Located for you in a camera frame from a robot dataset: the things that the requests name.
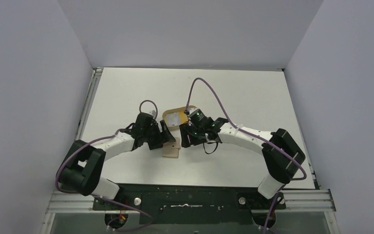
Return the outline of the beige leather card holder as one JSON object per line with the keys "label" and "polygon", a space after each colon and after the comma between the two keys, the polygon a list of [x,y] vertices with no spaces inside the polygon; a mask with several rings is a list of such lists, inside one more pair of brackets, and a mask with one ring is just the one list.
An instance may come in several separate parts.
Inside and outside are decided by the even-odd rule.
{"label": "beige leather card holder", "polygon": [[162,157],[165,158],[178,158],[181,146],[175,143],[163,145]]}

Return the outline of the light blue ID card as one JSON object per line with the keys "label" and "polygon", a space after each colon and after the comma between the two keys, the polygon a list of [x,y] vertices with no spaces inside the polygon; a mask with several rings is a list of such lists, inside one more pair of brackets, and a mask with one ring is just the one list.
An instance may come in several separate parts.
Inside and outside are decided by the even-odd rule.
{"label": "light blue ID card", "polygon": [[166,118],[170,127],[176,127],[180,125],[178,112],[167,114]]}

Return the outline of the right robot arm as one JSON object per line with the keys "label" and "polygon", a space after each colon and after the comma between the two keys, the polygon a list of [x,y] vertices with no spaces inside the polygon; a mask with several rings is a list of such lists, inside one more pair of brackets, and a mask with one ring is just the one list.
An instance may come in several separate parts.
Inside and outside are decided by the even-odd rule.
{"label": "right robot arm", "polygon": [[285,129],[259,131],[232,124],[228,119],[219,117],[213,120],[200,109],[190,112],[187,121],[179,125],[181,146],[216,143],[233,144],[263,156],[267,174],[258,186],[258,193],[271,199],[301,171],[306,156],[292,136]]}

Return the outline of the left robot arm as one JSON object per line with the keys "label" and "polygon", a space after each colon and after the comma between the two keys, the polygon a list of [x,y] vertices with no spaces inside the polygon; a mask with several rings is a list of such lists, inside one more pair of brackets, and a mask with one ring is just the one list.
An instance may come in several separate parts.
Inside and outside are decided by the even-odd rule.
{"label": "left robot arm", "polygon": [[111,136],[90,142],[74,141],[56,173],[56,189],[67,194],[115,199],[121,187],[101,176],[105,161],[145,143],[155,150],[175,141],[164,120],[156,121],[151,114],[141,112],[134,123]]}

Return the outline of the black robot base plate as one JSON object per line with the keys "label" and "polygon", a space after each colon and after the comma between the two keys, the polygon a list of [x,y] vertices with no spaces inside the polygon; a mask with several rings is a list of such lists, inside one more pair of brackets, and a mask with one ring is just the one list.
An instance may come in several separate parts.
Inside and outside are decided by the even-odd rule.
{"label": "black robot base plate", "polygon": [[284,210],[283,193],[267,199],[257,188],[122,183],[115,201],[147,215],[139,224],[250,225],[267,216],[269,209]]}

